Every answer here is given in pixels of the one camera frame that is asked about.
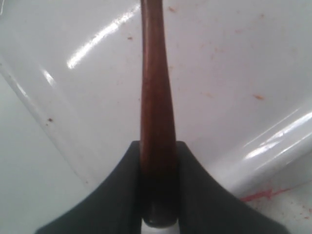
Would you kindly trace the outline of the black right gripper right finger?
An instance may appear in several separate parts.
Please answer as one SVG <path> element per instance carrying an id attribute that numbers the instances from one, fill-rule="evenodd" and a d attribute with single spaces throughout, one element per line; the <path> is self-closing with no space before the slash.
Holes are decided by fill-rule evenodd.
<path id="1" fill-rule="evenodd" d="M 185 142 L 177 142 L 182 234 L 277 234 L 279 223 L 224 189 L 201 166 Z"/>

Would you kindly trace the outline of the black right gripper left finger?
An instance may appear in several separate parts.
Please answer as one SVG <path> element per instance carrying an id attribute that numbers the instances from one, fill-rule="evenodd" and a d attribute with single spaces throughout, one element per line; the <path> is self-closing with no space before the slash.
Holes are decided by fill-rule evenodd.
<path id="1" fill-rule="evenodd" d="M 139 142 L 133 141 L 110 175 L 74 208 L 38 234 L 141 233 Z"/>

